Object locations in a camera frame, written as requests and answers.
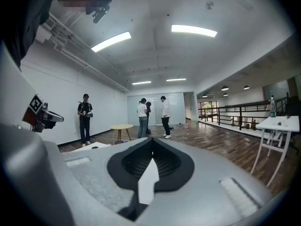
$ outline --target white t-shirt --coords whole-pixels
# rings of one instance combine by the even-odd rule
[[[137,109],[139,117],[147,116],[144,110],[147,110],[146,104],[140,103]]]

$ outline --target person in white jacket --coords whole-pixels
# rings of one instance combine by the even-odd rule
[[[169,139],[171,137],[170,135],[170,129],[169,129],[169,117],[171,117],[170,114],[170,107],[169,107],[169,101],[166,100],[165,96],[161,96],[162,106],[161,106],[161,118],[162,118],[162,124],[165,129],[165,133],[163,136],[165,136],[166,139]]]

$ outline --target white jacket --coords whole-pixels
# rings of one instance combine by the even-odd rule
[[[165,100],[161,106],[161,118],[164,118],[164,115],[166,115],[166,117],[171,117],[170,106],[169,106],[168,100]]]

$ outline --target person in white shirt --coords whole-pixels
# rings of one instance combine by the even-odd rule
[[[139,115],[139,132],[138,138],[146,137],[146,128],[147,128],[147,107],[146,107],[146,99],[142,98],[140,104],[138,105],[138,115]]]
[[[165,136],[166,139],[169,139],[171,137],[170,128],[169,128],[169,125],[168,125],[169,117],[171,117],[169,101],[166,100],[165,96],[161,96],[161,101],[162,101],[161,118],[162,118],[163,127],[165,129],[165,133],[164,133],[163,136]]]

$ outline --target railing post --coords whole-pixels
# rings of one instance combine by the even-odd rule
[[[239,108],[239,130],[241,130],[241,124],[243,122],[241,107]]]

